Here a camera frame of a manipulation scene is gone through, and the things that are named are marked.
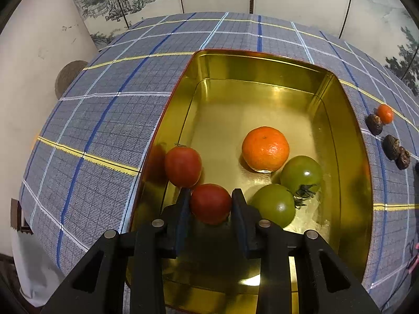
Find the wall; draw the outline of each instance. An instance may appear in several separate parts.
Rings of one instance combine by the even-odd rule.
[[[0,253],[12,255],[10,199],[57,102],[59,71],[97,54],[73,0],[22,0],[0,34]]]

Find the silver rivet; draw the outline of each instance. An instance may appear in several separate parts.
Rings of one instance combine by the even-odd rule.
[[[318,233],[314,230],[308,230],[305,234],[310,239],[316,239],[318,237]]]
[[[269,222],[267,219],[261,219],[259,221],[259,226],[262,228],[269,228],[271,226],[271,222]]]
[[[112,239],[112,238],[115,237],[116,234],[117,234],[117,232],[115,230],[109,229],[109,230],[106,230],[105,231],[105,234],[104,235],[105,235],[105,238]]]
[[[155,219],[153,222],[151,222],[151,225],[155,228],[160,228],[161,226],[164,226],[164,221],[160,218]]]

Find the golden tray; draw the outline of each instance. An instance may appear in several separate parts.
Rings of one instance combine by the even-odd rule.
[[[286,230],[317,230],[358,279],[367,261],[372,223],[370,169],[352,107],[336,76],[275,55],[235,50],[196,52],[161,118],[141,174],[131,230],[158,218],[179,190],[164,174],[164,155],[176,143],[202,157],[200,182],[241,188],[248,200],[276,174],[256,173],[241,158],[246,134],[259,126],[280,130],[290,158],[320,163],[317,197],[297,210]],[[298,293],[293,261],[293,312]],[[162,263],[166,304],[195,313],[256,311],[260,260],[238,251],[230,223],[208,227],[194,218],[185,249]],[[130,266],[127,280],[130,281]]]

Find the small orange fruit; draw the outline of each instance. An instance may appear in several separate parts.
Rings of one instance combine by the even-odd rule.
[[[290,154],[285,136],[269,126],[250,131],[243,140],[241,150],[248,166],[257,172],[278,170]]]
[[[394,112],[390,106],[381,104],[377,109],[377,116],[380,117],[383,124],[390,124],[394,119]]]

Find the dark wrinkled nut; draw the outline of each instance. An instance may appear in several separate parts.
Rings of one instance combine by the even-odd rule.
[[[400,154],[400,144],[396,137],[388,134],[383,140],[383,151],[389,160],[395,160]]]
[[[409,151],[405,150],[404,147],[400,147],[400,155],[395,160],[396,166],[399,168],[399,170],[404,170],[409,167],[410,164],[410,153]]]
[[[368,130],[375,136],[379,135],[383,131],[383,122],[377,115],[369,115],[365,118],[365,124]]]

